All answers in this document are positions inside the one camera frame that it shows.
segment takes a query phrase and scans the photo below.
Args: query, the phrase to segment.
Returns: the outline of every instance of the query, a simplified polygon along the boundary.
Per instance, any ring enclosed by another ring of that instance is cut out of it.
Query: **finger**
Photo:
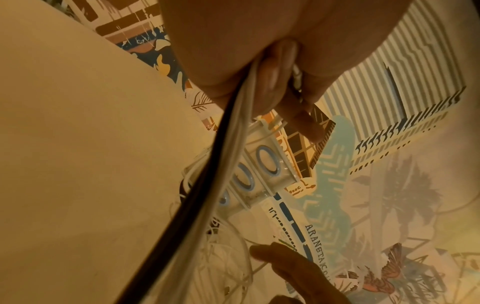
[[[339,76],[318,77],[303,72],[301,96],[310,104],[316,103]]]
[[[282,279],[290,283],[290,285],[304,298],[309,298],[308,293],[305,292],[305,290],[298,285],[298,283],[290,276],[287,272],[279,269],[278,267],[272,266],[271,269]]]
[[[271,111],[283,98],[299,51],[298,43],[283,39],[270,45],[257,72],[253,115]]]
[[[309,114],[308,103],[301,103],[291,89],[288,89],[283,99],[275,107],[277,113],[311,142],[318,143],[325,137],[325,130]]]
[[[295,280],[304,293],[310,296],[323,297],[331,292],[333,286],[325,278],[320,268],[284,245],[272,243],[271,245],[251,246],[250,254],[253,258],[271,263],[275,268],[285,272],[292,280]]]
[[[271,299],[269,304],[302,304],[302,302],[286,295],[277,295]]]

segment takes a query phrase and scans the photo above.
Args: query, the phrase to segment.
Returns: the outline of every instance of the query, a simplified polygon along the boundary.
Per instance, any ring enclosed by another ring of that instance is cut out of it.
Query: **illustrated wallpaper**
[[[479,123],[433,132],[469,88],[431,3],[414,1],[386,42],[316,104],[327,140],[278,132],[301,180],[256,208],[269,218],[258,229],[316,263],[355,304],[480,296],[480,142],[469,137]],[[217,130],[222,112],[178,65],[155,0],[52,5],[169,77]]]

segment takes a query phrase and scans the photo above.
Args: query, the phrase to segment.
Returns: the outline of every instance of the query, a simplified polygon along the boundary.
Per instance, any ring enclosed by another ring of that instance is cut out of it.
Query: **hand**
[[[159,0],[173,51],[190,79],[225,107],[260,53],[254,114],[271,108],[312,142],[324,136],[308,111],[346,70],[369,56],[412,0]],[[300,103],[286,90],[303,71]]]
[[[250,255],[271,264],[273,271],[305,299],[306,304],[351,304],[347,297],[325,278],[322,270],[301,254],[279,243],[250,247]],[[276,296],[270,304],[301,304],[287,296]]]

